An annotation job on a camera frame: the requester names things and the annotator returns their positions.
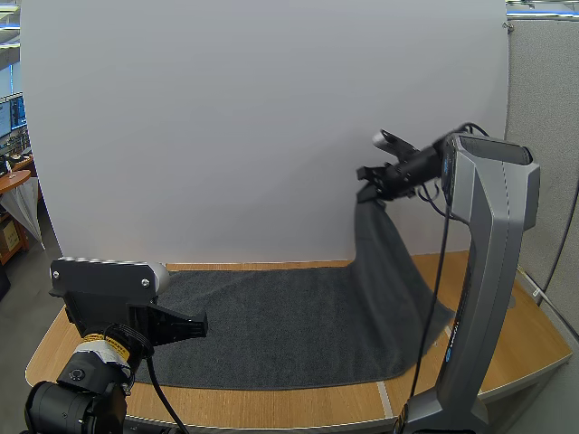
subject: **yellow label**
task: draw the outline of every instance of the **yellow label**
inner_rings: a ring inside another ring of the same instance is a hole
[[[82,342],[92,342],[92,341],[102,341],[103,335],[98,334],[98,333],[93,333],[91,335],[86,335],[82,338]],[[112,346],[112,348],[119,353],[119,355],[123,358],[123,360],[126,362],[128,360],[128,357],[130,356],[127,348],[125,348],[123,345],[119,344],[117,341],[115,341],[114,339],[112,339],[111,337],[107,336],[107,342],[110,344],[110,346]]]

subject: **gray towel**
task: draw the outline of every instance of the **gray towel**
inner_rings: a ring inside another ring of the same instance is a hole
[[[386,380],[416,363],[432,292],[378,203],[356,206],[344,268],[181,271],[158,304],[207,312],[206,338],[159,346],[161,384],[280,390]],[[453,313],[438,303],[427,345]],[[150,382],[143,366],[137,381]]]

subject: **screw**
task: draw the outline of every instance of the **screw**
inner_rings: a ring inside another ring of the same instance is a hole
[[[515,26],[512,23],[503,23],[503,29],[507,29],[507,33],[511,34],[515,31]]]

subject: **computer monitor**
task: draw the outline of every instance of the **computer monitor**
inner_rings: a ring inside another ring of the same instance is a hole
[[[26,113],[24,112],[24,98],[22,96],[10,99],[10,113],[12,114],[12,129],[26,125]]]
[[[3,102],[0,104],[0,137],[10,134],[11,120],[10,120],[10,102]]]

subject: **wire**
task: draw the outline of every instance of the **wire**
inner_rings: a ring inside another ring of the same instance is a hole
[[[181,429],[184,434],[189,434],[189,431],[185,427],[185,424],[179,419],[177,413],[175,413],[175,410],[173,410],[173,407],[171,407],[171,404],[169,403],[165,394],[161,390],[161,386],[159,386],[159,381],[157,380],[157,376],[155,375],[155,366],[153,366],[152,357],[147,358],[147,368],[148,374],[151,377],[151,382],[153,383],[153,387],[155,388],[155,392],[157,392],[159,399],[161,400],[161,402],[163,402],[163,405],[165,406],[166,410],[169,412],[169,414],[171,415],[171,417],[173,418],[179,429]]]
[[[445,217],[446,214],[444,212],[442,212],[438,206],[436,206],[436,203],[434,203],[434,199],[436,199],[438,197],[438,194],[441,190],[439,188],[439,186],[436,183],[434,183],[434,187],[436,188],[436,194],[434,195],[434,197],[431,197],[430,193],[428,193],[428,189],[426,188],[425,184],[422,184],[421,187],[424,190],[424,194],[426,195],[426,197],[422,196],[422,194],[420,193],[420,190],[418,191],[418,197],[420,197],[423,201],[428,202],[431,205],[431,207],[434,209],[434,211],[436,211],[439,215],[441,215],[442,217]],[[469,223],[466,220],[463,220],[462,218],[457,217],[456,215],[454,215],[452,213],[451,213],[450,219],[454,220],[456,222],[464,223],[467,226],[469,225]]]
[[[449,237],[450,221],[451,221],[451,207],[449,205],[446,205],[446,213],[444,214],[444,230],[442,232],[441,255],[438,259],[438,269],[436,270],[436,282],[434,283],[434,292],[432,293],[431,308],[428,313],[428,318],[426,319],[424,331],[422,332],[422,340],[420,342],[420,348],[418,349],[418,361],[416,362],[416,369],[414,370],[413,387],[410,390],[410,398],[414,396],[414,392],[416,391],[416,383],[418,382],[418,373],[420,372],[420,364],[422,361],[424,346],[426,345],[426,337],[428,336],[428,329],[431,326],[432,316],[434,315],[434,308],[436,307],[436,301],[438,299],[438,290],[441,287],[442,265],[444,264],[446,241]]]
[[[571,222],[573,221],[573,215],[575,214],[575,207],[577,206],[577,196],[579,196],[579,177],[577,177],[577,185],[575,186],[575,193],[573,196],[573,206],[571,207],[571,211],[569,212],[569,216],[567,217],[567,223],[565,224],[565,231],[563,232],[563,239],[561,239],[561,243],[559,244],[559,249],[557,250],[557,254],[555,255],[555,261],[553,262],[553,267],[551,267],[551,271],[549,272],[549,277],[546,279],[543,292],[546,292],[548,290],[549,284],[551,283],[551,279],[555,274],[555,269],[557,268],[559,260],[561,259],[561,253],[563,253],[563,247],[565,246],[567,235],[569,234],[569,229],[571,228]],[[541,306],[542,302],[543,298],[539,298],[537,304]]]
[[[155,347],[150,343],[150,341],[146,337],[144,337],[137,330],[124,324],[107,325],[104,332],[102,333],[102,338],[105,341],[107,340],[107,332],[110,330],[117,330],[126,336],[132,337],[133,339],[135,339],[136,341],[138,341],[140,344],[143,345],[145,349],[144,358],[147,361],[148,374],[149,377],[151,377],[151,382],[153,383],[153,388],[155,389],[155,392],[157,392],[159,399],[161,400],[161,402],[163,402],[163,405],[165,406],[166,410],[169,412],[169,414],[171,415],[171,417],[173,418],[179,429],[183,431],[183,434],[189,434],[189,431],[185,427],[185,424],[179,419],[179,416],[177,416],[177,413],[175,413],[173,407],[171,407],[171,404],[167,400],[165,394],[163,393],[163,390],[161,389],[161,386],[159,385],[159,381],[157,380],[157,375],[155,374],[155,366],[153,365],[153,354],[155,353]],[[132,370],[131,376],[133,377],[134,382],[135,374],[132,372]]]
[[[465,122],[460,127],[458,127],[456,130],[457,131],[466,131],[466,132],[470,132],[471,134],[473,134],[473,131],[472,131],[473,128],[476,129],[477,131],[479,131],[483,136],[486,136],[486,137],[489,136],[489,134],[484,129],[482,129],[477,124],[472,123],[472,122]]]

